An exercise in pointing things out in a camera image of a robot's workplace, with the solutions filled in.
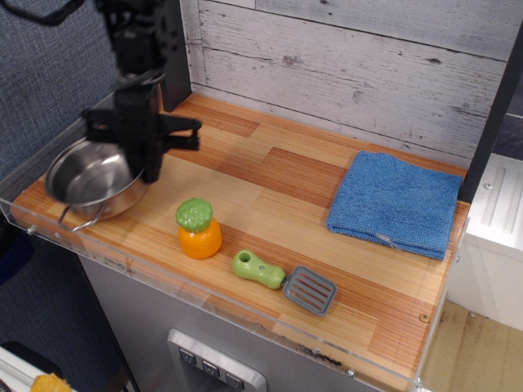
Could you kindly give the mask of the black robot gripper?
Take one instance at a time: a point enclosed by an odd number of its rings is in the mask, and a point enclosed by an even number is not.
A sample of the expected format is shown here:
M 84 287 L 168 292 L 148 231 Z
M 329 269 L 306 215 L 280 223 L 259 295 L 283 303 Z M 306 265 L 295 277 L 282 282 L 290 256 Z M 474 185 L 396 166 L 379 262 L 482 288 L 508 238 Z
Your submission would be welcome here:
M 123 147 L 132 177 L 138 177 L 144 169 L 145 183 L 158 180 L 164 152 L 199 149 L 201 122 L 161 114 L 159 89 L 153 84 L 118 89 L 113 94 L 112 108 L 87 109 L 83 118 L 87 124 L 86 138 Z

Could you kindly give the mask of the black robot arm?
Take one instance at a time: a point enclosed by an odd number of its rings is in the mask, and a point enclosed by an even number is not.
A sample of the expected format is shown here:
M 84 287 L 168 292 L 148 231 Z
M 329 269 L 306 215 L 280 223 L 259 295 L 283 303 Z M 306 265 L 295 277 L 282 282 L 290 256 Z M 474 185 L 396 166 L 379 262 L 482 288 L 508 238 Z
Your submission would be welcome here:
M 1 4 L 1 175 L 42 152 L 74 117 L 81 99 L 101 96 L 101 40 L 110 43 L 117 82 L 110 109 L 87 109 L 90 141 L 119 145 L 133 174 L 159 178 L 173 148 L 197 149 L 200 124 L 168 111 L 190 94 L 177 1 L 80 1 Z

